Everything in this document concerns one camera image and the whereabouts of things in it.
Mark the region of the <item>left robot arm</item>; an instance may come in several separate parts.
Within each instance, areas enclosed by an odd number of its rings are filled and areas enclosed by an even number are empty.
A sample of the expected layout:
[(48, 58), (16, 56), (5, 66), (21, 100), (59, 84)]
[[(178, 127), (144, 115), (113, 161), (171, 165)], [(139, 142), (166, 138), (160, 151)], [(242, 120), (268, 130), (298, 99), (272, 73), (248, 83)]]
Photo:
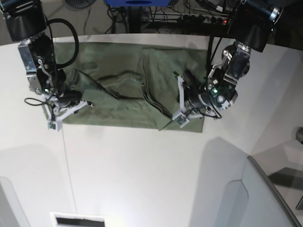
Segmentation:
[(190, 70), (178, 76), (180, 109), (172, 119), (179, 124), (203, 117), (220, 119), (219, 111), (230, 108), (238, 97), (236, 86), (250, 69), (251, 52), (263, 52), (283, 10), (274, 1), (240, 1), (228, 30), (235, 41), (223, 50), (221, 62), (207, 67), (203, 83)]

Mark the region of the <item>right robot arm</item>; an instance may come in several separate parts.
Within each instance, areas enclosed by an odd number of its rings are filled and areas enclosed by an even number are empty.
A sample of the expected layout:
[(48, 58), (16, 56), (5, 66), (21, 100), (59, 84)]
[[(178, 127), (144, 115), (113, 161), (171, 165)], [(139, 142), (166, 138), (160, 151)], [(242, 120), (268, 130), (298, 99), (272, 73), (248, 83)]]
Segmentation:
[[(48, 20), (39, 0), (2, 0), (0, 10), (13, 42), (18, 42), (18, 52), (26, 70), (29, 88), (43, 100), (25, 98), (31, 106), (44, 106), (54, 119), (63, 114), (78, 112), (92, 102), (83, 100), (82, 93), (68, 86), (64, 68), (78, 57), (80, 43), (73, 25), (65, 19)], [(65, 63), (57, 63), (53, 35), (47, 35), (51, 24), (66, 25), (74, 38), (74, 53)]]

